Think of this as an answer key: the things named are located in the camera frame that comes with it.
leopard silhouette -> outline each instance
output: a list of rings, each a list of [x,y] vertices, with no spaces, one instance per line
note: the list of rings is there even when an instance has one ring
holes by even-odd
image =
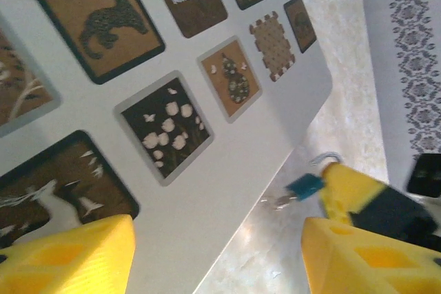
[[[114,7],[101,8],[90,13],[84,23],[84,30],[79,40],[84,52],[92,59],[103,57],[103,53],[93,52],[90,49],[90,39],[95,35],[100,45],[109,50],[113,48],[114,43],[119,38],[117,34],[110,32],[113,28],[134,28],[140,34],[147,34],[149,31],[143,22],[142,16],[128,0],[115,0],[115,2]]]

white flower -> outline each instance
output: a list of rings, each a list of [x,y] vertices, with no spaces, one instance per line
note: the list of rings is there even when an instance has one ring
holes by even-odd
[[[6,65],[0,61],[0,81],[3,81],[11,76],[11,72],[6,68]]]
[[[154,122],[154,117],[156,116],[156,114],[152,114],[152,115],[149,115],[149,114],[144,114],[144,119],[145,119],[145,122]]]
[[[181,114],[183,117],[190,117],[193,114],[193,108],[188,103],[181,107]]]
[[[177,150],[181,150],[182,148],[184,148],[185,144],[186,144],[185,138],[180,135],[180,136],[176,136],[172,146]]]
[[[172,132],[174,130],[174,122],[171,118],[164,121],[162,128],[165,132]]]
[[[162,134],[160,134],[160,135],[158,136],[158,139],[159,139],[159,144],[160,144],[161,146],[166,146],[166,144],[168,144],[168,141],[169,141],[169,139],[168,139],[168,134],[166,134],[165,132],[163,132]]]
[[[168,103],[165,106],[165,111],[167,112],[167,114],[169,114],[170,116],[174,116],[179,112],[179,107],[178,104],[176,102],[173,103]]]
[[[153,152],[153,156],[154,156],[155,159],[160,160],[160,159],[163,158],[164,153],[161,152],[161,151],[154,151],[154,152]]]
[[[148,134],[144,138],[143,144],[147,149],[155,148],[156,145],[158,144],[158,136],[156,135],[156,132],[152,132],[151,134]]]

floral pattern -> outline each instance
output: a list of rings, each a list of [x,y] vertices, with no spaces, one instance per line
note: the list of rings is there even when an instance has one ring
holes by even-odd
[[[437,70],[429,2],[426,0],[391,0],[391,22],[399,70],[403,73],[402,92],[407,102],[407,122],[411,148],[422,153],[441,153],[441,80]]]
[[[234,103],[243,103],[249,96],[249,83],[237,68],[237,64],[222,53],[223,74],[228,79],[229,98]]]
[[[174,78],[122,112],[165,179],[209,138],[179,78]]]

white deer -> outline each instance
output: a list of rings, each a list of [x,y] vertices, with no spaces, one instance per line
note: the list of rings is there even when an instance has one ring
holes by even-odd
[[[54,195],[56,185],[57,181],[51,180],[38,191],[35,191],[31,187],[27,190],[28,195],[32,196],[30,201],[37,201],[44,209],[46,209],[49,213],[50,220],[39,229],[31,231],[15,240],[15,244],[29,242],[47,235],[67,231],[81,225],[76,214],[76,209],[69,202]]]

black object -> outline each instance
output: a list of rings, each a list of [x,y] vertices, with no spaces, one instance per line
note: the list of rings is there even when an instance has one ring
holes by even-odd
[[[391,187],[350,215],[355,227],[441,252],[441,238],[432,235],[438,225],[429,212]]]
[[[421,154],[407,184],[409,193],[430,198],[441,196],[441,154]]]

